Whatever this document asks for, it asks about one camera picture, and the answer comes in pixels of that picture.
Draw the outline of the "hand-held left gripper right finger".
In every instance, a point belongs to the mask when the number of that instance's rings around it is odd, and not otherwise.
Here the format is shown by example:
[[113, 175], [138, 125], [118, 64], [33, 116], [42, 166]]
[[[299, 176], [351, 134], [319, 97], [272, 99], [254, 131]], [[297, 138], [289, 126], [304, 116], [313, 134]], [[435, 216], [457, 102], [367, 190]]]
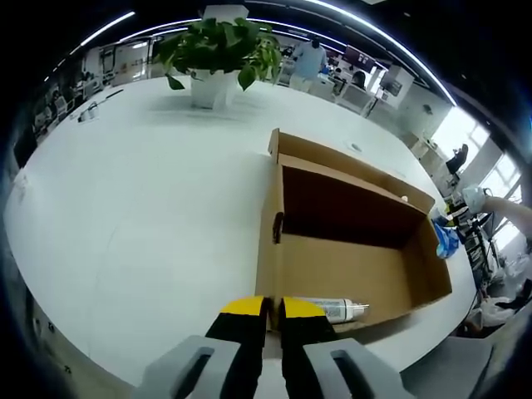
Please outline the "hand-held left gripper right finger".
[[278, 308], [282, 373], [291, 398], [411, 398], [400, 373], [352, 338], [337, 336], [325, 312], [284, 297]]

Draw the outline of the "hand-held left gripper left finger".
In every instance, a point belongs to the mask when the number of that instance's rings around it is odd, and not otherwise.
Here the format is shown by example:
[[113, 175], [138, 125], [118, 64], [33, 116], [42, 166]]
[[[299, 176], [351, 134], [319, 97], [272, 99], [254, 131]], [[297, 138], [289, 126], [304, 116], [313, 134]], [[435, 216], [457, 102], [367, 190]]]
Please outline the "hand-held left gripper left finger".
[[140, 397], [252, 398], [265, 333], [265, 297], [228, 303], [204, 336], [187, 337], [145, 369]]

